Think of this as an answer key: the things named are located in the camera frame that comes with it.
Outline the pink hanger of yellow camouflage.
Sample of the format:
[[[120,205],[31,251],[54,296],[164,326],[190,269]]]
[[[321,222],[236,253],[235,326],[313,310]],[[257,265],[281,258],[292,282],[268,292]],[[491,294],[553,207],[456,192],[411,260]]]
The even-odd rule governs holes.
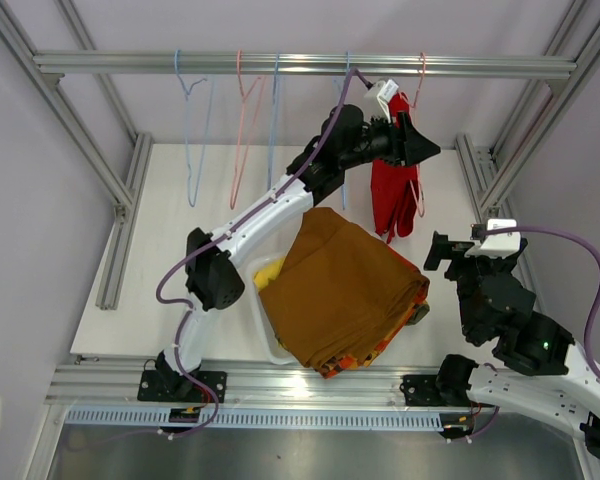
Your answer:
[[[266,85],[266,78],[264,76],[255,76],[251,84],[246,85],[242,75],[242,67],[244,64],[243,56],[242,50],[239,50],[236,54],[236,76],[241,100],[241,110],[235,145],[234,173],[229,195],[229,207],[231,210],[235,209],[239,198],[249,150],[253,141],[254,128],[257,125]]]

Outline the orange brown camouflage trousers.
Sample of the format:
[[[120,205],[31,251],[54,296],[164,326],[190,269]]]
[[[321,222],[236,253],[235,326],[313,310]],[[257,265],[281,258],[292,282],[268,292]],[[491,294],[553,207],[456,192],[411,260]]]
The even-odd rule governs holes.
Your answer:
[[[315,253],[260,298],[278,341],[298,362],[332,378],[371,365],[405,326],[429,313],[430,281],[389,247],[362,256]]]

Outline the yellow trousers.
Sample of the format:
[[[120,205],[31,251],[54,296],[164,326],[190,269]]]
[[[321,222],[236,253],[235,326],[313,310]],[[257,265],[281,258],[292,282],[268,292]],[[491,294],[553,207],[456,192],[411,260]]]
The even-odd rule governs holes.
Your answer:
[[[280,256],[275,259],[269,259],[256,269],[252,279],[257,291],[262,291],[279,276],[284,262],[285,257]]]

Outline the blue hanger of orange camouflage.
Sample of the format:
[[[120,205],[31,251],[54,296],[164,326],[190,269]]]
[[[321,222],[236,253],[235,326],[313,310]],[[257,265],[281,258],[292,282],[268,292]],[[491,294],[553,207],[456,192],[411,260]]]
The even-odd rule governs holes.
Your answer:
[[[271,116],[269,125],[269,137],[267,148],[267,189],[273,185],[273,170],[274,170],[274,150],[277,137],[277,122],[279,115],[279,98],[280,98],[280,52],[276,53],[274,61],[274,71],[272,75],[272,102]]]

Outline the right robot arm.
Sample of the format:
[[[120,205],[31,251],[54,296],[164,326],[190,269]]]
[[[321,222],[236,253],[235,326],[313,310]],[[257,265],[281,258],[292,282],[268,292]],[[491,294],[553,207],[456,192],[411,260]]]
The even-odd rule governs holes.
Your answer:
[[[493,356],[527,377],[544,377],[533,388],[459,354],[449,354],[435,380],[436,395],[460,406],[470,402],[505,407],[581,439],[600,460],[600,366],[591,348],[557,321],[535,309],[536,295],[513,275],[528,245],[527,228],[477,224],[469,241],[434,233],[424,263],[455,283],[461,331],[481,346],[496,343]]]

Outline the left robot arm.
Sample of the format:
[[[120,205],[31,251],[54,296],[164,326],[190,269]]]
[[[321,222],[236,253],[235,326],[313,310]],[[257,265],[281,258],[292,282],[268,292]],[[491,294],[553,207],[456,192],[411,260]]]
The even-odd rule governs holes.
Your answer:
[[[241,297],[245,284],[238,271],[255,247],[288,220],[319,205],[339,189],[347,170],[380,160],[406,169],[438,155],[439,145],[414,126],[410,114],[399,111],[386,117],[365,119],[351,104],[334,107],[318,135],[286,168],[285,173],[241,215],[211,232],[192,230],[185,257],[171,267],[156,287],[156,299],[174,304],[163,289],[178,272],[186,275],[184,307],[174,341],[155,360],[161,390],[172,400],[189,398],[195,388],[218,399],[197,377],[202,343],[219,312]]]

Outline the red trousers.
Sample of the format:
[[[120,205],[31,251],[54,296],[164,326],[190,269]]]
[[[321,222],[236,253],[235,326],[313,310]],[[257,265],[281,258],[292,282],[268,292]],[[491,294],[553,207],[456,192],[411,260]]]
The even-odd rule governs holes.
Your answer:
[[[413,148],[417,136],[410,115],[407,95],[399,91],[389,101],[389,111],[403,141],[401,153],[405,164],[392,166],[376,159],[372,164],[371,198],[375,233],[390,244],[396,236],[407,237],[414,229],[419,207],[419,176]]]

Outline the white plastic basket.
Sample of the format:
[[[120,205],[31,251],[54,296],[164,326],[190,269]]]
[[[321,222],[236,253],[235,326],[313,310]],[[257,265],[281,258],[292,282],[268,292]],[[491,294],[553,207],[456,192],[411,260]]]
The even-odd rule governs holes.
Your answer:
[[[249,300],[252,320],[267,360],[274,365],[297,365],[296,358],[279,345],[254,280],[254,276],[259,271],[273,265],[282,258],[283,254],[276,252],[256,258],[247,264],[245,273],[246,296]]]

